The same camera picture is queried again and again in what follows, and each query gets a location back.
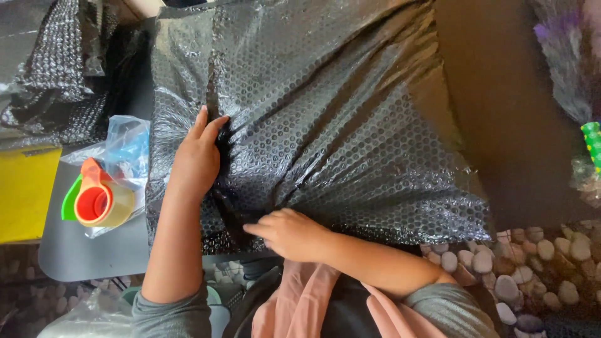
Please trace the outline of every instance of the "gray shirt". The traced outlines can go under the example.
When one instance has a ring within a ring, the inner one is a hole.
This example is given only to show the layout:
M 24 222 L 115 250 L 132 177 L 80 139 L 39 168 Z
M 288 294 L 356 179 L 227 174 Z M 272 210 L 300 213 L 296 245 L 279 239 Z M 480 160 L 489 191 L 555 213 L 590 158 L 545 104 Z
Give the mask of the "gray shirt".
M 492 320 L 459 285 L 424 286 L 409 295 L 404 303 L 449 338 L 499 337 Z M 172 304 L 156 304 L 138 293 L 132 309 L 134 336 L 210 338 L 210 311 L 204 283 L 194 296 Z

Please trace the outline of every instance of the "pink cloth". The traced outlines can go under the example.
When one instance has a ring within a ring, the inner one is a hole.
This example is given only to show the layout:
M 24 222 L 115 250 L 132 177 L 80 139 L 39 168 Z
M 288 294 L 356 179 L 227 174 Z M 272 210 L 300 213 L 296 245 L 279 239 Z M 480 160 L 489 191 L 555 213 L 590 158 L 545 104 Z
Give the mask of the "pink cloth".
M 252 337 L 319 338 L 339 276 L 325 264 L 284 261 L 282 283 L 252 319 Z M 363 286 L 371 294 L 367 308 L 382 338 L 446 337 L 413 309 L 397 307 L 375 287 Z

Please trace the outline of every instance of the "packing tape roll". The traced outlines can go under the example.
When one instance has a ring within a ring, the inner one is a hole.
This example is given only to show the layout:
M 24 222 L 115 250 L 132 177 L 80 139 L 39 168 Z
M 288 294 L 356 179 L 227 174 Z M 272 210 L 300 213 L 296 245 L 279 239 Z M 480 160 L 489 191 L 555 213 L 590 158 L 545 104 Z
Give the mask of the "packing tape roll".
M 131 189 L 102 181 L 79 192 L 75 215 L 87 227 L 117 227 L 133 212 L 135 198 Z

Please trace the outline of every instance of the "person's right hand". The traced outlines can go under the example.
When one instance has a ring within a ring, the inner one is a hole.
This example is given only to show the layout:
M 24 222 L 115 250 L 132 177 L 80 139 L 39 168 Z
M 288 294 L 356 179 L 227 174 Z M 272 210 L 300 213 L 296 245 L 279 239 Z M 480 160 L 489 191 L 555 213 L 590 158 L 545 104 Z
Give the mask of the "person's right hand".
M 268 248 L 296 262 L 319 262 L 322 245 L 332 232 L 292 209 L 274 211 L 244 231 L 262 237 Z

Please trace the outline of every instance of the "transparent bubble wrap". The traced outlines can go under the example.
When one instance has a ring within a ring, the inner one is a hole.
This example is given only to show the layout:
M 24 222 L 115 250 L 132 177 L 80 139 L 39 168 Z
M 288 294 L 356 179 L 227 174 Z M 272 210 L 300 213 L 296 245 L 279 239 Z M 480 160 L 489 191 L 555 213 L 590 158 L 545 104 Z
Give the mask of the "transparent bubble wrap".
M 456 151 L 432 2 L 164 8 L 152 72 L 150 245 L 204 102 L 231 117 L 201 207 L 204 254 L 262 250 L 241 225 L 282 207 L 392 246 L 490 239 L 477 175 Z
M 115 8 L 102 0 L 50 5 L 33 51 L 0 93 L 10 100 L 0 126 L 13 131 L 0 135 L 0 150 L 104 140 L 136 51 L 147 42 L 139 31 L 116 28 Z

